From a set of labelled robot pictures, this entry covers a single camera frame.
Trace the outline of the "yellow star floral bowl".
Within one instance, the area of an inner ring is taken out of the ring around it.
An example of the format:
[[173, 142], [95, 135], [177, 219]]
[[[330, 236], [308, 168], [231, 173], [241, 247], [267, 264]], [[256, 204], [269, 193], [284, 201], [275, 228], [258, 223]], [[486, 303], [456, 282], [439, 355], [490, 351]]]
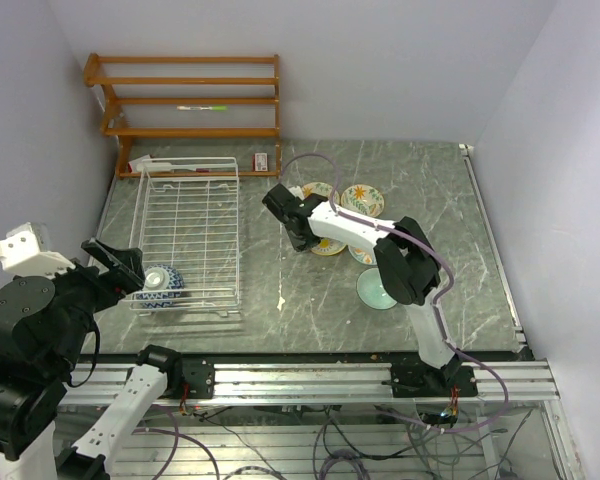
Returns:
[[339, 202], [339, 193], [333, 191], [333, 186], [325, 182], [310, 182], [301, 187], [302, 197], [307, 198], [311, 194], [318, 194], [329, 198], [333, 196], [334, 202]]

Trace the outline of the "red blue zigzag bowl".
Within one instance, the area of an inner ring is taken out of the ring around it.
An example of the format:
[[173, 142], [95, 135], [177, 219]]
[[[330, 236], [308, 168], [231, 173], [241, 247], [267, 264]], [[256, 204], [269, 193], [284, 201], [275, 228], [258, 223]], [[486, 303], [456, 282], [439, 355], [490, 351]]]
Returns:
[[150, 265], [145, 269], [144, 289], [136, 294], [145, 309], [164, 309], [174, 305], [182, 296], [184, 279], [180, 272], [165, 264]]

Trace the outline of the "yellow sun pattern bowl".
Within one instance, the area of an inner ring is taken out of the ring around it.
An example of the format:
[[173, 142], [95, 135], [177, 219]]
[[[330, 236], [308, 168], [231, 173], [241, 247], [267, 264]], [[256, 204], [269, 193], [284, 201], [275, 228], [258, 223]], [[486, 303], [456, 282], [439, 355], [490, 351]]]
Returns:
[[346, 247], [341, 241], [323, 237], [310, 251], [319, 256], [333, 256], [341, 253]]

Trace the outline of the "white wire dish rack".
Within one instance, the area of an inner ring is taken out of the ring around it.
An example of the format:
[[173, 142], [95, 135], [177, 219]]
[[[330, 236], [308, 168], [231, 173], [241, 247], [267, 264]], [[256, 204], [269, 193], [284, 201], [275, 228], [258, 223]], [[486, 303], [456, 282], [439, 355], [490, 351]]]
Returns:
[[143, 253], [143, 269], [165, 264], [177, 269], [184, 291], [174, 305], [140, 315], [203, 312], [228, 316], [240, 306], [238, 162], [234, 157], [193, 157], [209, 173], [140, 173], [129, 245]]

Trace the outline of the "pale green celadon bowl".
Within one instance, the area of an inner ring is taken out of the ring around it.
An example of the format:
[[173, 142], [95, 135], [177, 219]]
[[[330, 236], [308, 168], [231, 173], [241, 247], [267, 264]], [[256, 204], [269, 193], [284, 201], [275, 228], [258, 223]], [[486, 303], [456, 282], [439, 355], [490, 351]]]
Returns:
[[360, 300], [375, 310], [388, 310], [397, 304], [386, 292], [378, 268], [367, 269], [359, 275], [356, 291]]

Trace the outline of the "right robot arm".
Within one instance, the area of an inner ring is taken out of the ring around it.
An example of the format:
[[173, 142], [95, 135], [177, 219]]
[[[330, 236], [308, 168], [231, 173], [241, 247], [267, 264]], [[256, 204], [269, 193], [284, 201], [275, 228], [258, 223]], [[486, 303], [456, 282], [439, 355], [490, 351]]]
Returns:
[[284, 226], [297, 252], [330, 238], [359, 248], [374, 258], [372, 270], [386, 295], [407, 308], [422, 366], [407, 384], [439, 396], [464, 380], [462, 357], [449, 332], [440, 300], [454, 286], [449, 265], [437, 254], [418, 222], [380, 220], [311, 194], [301, 199], [278, 184], [262, 199]]

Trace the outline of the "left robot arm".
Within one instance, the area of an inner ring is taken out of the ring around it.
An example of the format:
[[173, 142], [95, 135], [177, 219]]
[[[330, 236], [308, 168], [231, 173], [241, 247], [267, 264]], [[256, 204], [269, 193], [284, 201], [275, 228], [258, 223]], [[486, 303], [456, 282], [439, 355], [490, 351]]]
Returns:
[[143, 253], [97, 239], [82, 249], [106, 267], [84, 267], [47, 251], [31, 232], [0, 241], [12, 280], [0, 289], [0, 479], [107, 479], [121, 444], [159, 397], [183, 387], [180, 353], [143, 349], [99, 420], [60, 456], [53, 453], [57, 408], [96, 313], [145, 285]]

